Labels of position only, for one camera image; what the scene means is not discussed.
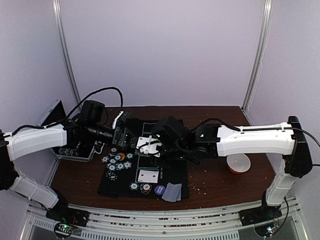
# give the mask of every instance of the black mount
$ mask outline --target black mount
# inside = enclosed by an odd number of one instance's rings
[[[296,116],[290,116],[288,124],[293,128],[302,129],[299,119]],[[308,174],[313,167],[308,143],[305,134],[299,130],[293,130],[291,138],[294,140],[294,149],[291,155],[284,155],[284,172],[293,177],[302,178]]]
[[[279,206],[268,206],[266,202],[266,191],[262,195],[262,204],[261,206],[241,210],[239,212],[239,217],[242,223],[242,226],[247,226],[251,224],[258,224],[265,221],[273,220],[274,218],[279,218],[282,216],[280,210],[281,205]]]
[[[79,209],[68,207],[67,200],[61,195],[61,193],[53,189],[58,196],[59,201],[52,209],[48,209],[46,217],[55,221],[61,221],[68,225],[77,225],[80,227],[86,227],[89,212]]]

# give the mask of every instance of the metal frame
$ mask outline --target metal frame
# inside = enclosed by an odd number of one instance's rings
[[[239,219],[239,211],[258,207],[260,204],[261,201],[255,201],[178,211],[130,211],[71,205],[72,208],[86,210],[90,213],[87,227],[79,227],[73,236],[85,240],[219,240],[223,239],[219,236],[230,234],[234,238],[226,239],[237,240],[238,231],[267,223],[242,226]],[[291,224],[294,225],[299,239],[308,240],[305,221],[296,198],[289,198],[288,204],[289,216],[292,216],[294,220]],[[281,211],[280,220],[283,220],[287,213],[285,202],[281,205]],[[36,203],[31,202],[19,239],[28,240],[33,226],[52,231],[56,221],[46,218],[45,214],[46,212]]]
[[[78,103],[80,103],[81,98],[79,94],[79,90],[76,84],[74,72],[72,70],[71,66],[71,60],[67,48],[67,41],[66,41],[66,36],[65,36],[65,30],[64,30],[64,25],[63,25],[63,19],[61,15],[61,9],[60,9],[60,0],[52,0],[53,3],[53,12],[54,12],[54,17],[56,21],[56,26],[58,28],[58,33],[59,33],[59,38],[60,38],[60,43],[61,43],[61,48],[62,48],[62,53],[63,53],[63,60],[66,68],[66,72],[68,74],[69,82],[71,85],[71,90],[73,93],[73,96]]]
[[[244,112],[248,111],[250,101],[254,96],[255,87],[259,78],[260,73],[260,65],[263,57],[263,53],[265,51],[268,39],[268,33],[270,29],[270,22],[271,22],[271,12],[272,12],[273,0],[265,0],[264,2],[264,12],[262,16],[262,23],[261,23],[261,30],[260,30],[260,37],[258,42],[258,48],[255,55],[255,60],[253,64],[253,69],[251,72],[250,82],[248,85],[248,89],[246,91],[242,110]]]

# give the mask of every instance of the orange poker chip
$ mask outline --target orange poker chip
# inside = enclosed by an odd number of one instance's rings
[[[119,152],[117,155],[121,156],[121,161],[125,160],[126,155],[122,152]]]

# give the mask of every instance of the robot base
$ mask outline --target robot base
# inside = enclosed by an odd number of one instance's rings
[[[268,206],[266,202],[266,192],[264,192],[261,206],[246,209],[246,210],[241,210],[239,212],[239,217],[240,217],[242,226],[263,223],[266,221],[273,220],[274,218],[279,218],[282,216],[280,207],[281,205]]]

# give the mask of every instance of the black mat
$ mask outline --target black mat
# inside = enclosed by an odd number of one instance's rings
[[[157,121],[150,120],[140,120],[137,118],[128,119],[125,122],[125,127],[130,129],[136,136],[148,137],[150,131]],[[129,149],[127,153],[134,153],[134,149]],[[167,186],[168,183],[172,184],[182,184],[181,198],[189,198],[189,188],[188,188],[188,172],[187,172],[187,162],[185,160],[175,161],[172,163],[172,169],[162,168],[151,164],[151,159],[154,157],[144,157],[134,155],[132,159],[124,159],[122,163],[129,161],[132,163],[131,168],[116,170],[113,173],[116,175],[116,180],[112,181],[107,177],[109,170],[105,168],[98,193],[100,195],[117,197],[117,196],[129,196],[137,198],[148,198],[156,199],[161,198],[160,195],[155,193],[156,186],[162,185]],[[133,191],[130,189],[130,184],[132,182],[138,182],[138,175],[140,170],[149,171],[159,171],[158,183],[150,183],[152,190],[148,195],[142,194],[140,189]]]

